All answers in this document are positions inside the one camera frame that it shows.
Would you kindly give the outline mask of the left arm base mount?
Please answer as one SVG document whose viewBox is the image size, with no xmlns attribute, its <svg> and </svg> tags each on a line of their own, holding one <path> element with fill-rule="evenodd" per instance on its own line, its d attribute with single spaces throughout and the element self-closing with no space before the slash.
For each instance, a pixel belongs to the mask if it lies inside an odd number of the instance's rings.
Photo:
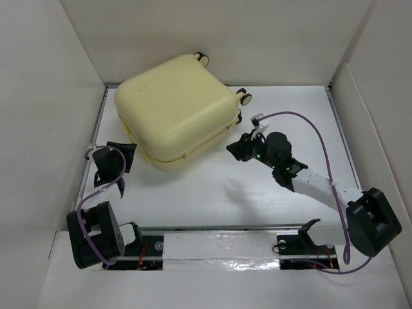
<svg viewBox="0 0 412 309">
<path fill-rule="evenodd" d="M 102 264 L 104 270 L 162 270 L 164 237 L 162 235 L 143 235 L 143 244 L 139 247 L 131 243 L 126 246 L 124 256 L 120 256 L 114 265 Z"/>
</svg>

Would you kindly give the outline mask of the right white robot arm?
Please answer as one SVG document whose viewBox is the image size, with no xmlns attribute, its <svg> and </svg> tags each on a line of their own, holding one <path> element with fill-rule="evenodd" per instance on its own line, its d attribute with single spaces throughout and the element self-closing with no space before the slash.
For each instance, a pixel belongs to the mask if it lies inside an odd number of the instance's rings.
<svg viewBox="0 0 412 309">
<path fill-rule="evenodd" d="M 374 187 L 368 190 L 348 187 L 315 172 L 292 156 L 292 145 L 280 132 L 268 136 L 244 133 L 226 149 L 237 161 L 261 162 L 271 168 L 274 180 L 281 187 L 308 196 L 338 213 L 338 224 L 315 218 L 299 229 L 297 245 L 305 253 L 323 245 L 351 245 L 374 258 L 402 232 L 382 191 Z"/>
</svg>

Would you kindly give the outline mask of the yellow hard-shell suitcase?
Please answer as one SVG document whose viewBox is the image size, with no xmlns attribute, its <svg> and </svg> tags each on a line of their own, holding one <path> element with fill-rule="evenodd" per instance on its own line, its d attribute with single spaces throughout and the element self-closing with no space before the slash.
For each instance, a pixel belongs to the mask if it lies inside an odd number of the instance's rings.
<svg viewBox="0 0 412 309">
<path fill-rule="evenodd" d="M 230 135 L 252 94 L 232 91 L 206 68 L 202 52 L 175 57 L 122 82 L 117 114 L 142 156 L 163 171 L 179 169 Z"/>
</svg>

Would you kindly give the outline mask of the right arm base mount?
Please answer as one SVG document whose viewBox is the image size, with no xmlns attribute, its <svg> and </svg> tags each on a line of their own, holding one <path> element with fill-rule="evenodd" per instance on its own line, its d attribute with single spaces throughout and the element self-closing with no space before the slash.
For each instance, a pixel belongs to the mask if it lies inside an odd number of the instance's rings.
<svg viewBox="0 0 412 309">
<path fill-rule="evenodd" d="M 300 235 L 277 235 L 272 252 L 280 257 L 281 270 L 340 269 L 335 248 L 314 245 Z"/>
</svg>

